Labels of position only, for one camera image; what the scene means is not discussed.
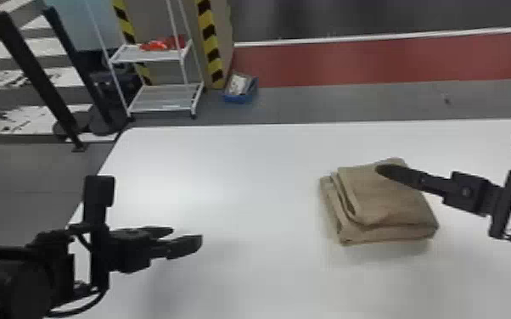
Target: blue box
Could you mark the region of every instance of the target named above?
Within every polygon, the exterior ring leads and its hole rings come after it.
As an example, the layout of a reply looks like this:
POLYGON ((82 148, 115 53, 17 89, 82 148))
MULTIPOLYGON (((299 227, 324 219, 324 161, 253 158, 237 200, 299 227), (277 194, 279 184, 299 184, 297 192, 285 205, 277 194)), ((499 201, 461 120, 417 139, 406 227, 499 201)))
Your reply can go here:
POLYGON ((254 77, 251 80, 250 88, 248 89, 248 92, 246 94, 240 94, 240 95, 222 94, 224 97, 224 102, 234 103, 234 104, 246 104, 246 103, 251 102, 251 100, 254 99, 254 95, 256 95, 256 93, 257 93, 258 83, 259 83, 258 78, 254 77))

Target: white table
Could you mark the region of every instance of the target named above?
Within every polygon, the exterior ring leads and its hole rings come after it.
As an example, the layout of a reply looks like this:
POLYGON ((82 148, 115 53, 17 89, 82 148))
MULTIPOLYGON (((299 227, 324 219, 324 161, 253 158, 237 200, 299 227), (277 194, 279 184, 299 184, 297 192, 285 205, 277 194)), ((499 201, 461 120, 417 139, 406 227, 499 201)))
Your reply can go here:
MULTIPOLYGON (((503 183, 511 120, 126 132, 100 171, 117 181, 111 228, 172 226, 205 244, 113 275, 102 303, 77 318, 511 318, 511 243, 437 197, 428 199, 441 229, 428 243, 334 241, 319 177, 391 156, 503 183)), ((72 222, 80 219, 78 210, 72 222)), ((72 250, 79 277, 87 255, 72 250)))

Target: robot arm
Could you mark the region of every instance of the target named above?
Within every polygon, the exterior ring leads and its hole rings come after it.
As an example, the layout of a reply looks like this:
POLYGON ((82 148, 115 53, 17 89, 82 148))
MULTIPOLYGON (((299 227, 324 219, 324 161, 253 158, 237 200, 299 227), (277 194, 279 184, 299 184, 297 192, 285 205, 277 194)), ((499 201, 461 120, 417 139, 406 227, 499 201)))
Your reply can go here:
POLYGON ((489 236, 511 241, 511 234, 506 232, 511 216, 511 171, 503 187, 458 171, 449 179, 398 165, 379 165, 376 171, 393 181, 441 196, 445 205, 484 217, 490 215, 489 236))
POLYGON ((169 227, 110 231, 105 215, 113 204, 114 188, 112 176, 86 177, 81 223, 39 233, 25 247, 0 247, 0 319, 74 316, 105 296, 110 272, 133 273, 148 268, 152 259, 176 259, 198 251, 202 236, 162 239, 172 233, 169 227), (75 256, 68 251, 74 238, 90 252, 90 283, 75 281, 75 256), (52 311, 90 296, 95 297, 80 308, 52 311))

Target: beige towel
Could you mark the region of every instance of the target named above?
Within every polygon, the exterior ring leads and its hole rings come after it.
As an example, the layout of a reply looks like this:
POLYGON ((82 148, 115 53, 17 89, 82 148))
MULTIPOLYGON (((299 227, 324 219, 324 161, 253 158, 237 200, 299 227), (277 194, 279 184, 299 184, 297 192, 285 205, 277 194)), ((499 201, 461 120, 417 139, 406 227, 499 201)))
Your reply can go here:
POLYGON ((379 175, 381 164, 407 166, 402 159, 341 167, 321 178, 328 211, 342 244, 431 238, 438 229, 421 192, 379 175))

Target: red object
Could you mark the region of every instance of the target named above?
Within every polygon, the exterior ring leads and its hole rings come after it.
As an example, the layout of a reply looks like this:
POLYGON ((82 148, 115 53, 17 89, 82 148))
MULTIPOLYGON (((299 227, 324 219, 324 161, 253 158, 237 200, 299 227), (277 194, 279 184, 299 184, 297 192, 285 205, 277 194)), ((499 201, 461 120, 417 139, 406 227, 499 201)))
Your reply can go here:
POLYGON ((140 48, 145 51, 165 51, 169 48, 162 41, 152 40, 140 45, 140 48))
POLYGON ((235 48, 260 87, 511 79, 511 34, 235 48))
MULTIPOLYGON (((163 43, 170 49, 170 50, 176 50, 177 49, 177 41, 175 40, 174 36, 167 37, 163 43)), ((178 35, 178 44, 180 45, 180 48, 186 47, 186 38, 184 35, 178 35)))
MULTIPOLYGON (((178 44, 180 44, 180 48, 186 47, 186 38, 184 35, 181 34, 178 36, 178 44)), ((175 40, 174 36, 169 36, 163 40, 151 40, 141 44, 139 47, 141 50, 145 51, 176 50, 177 41, 175 40)))

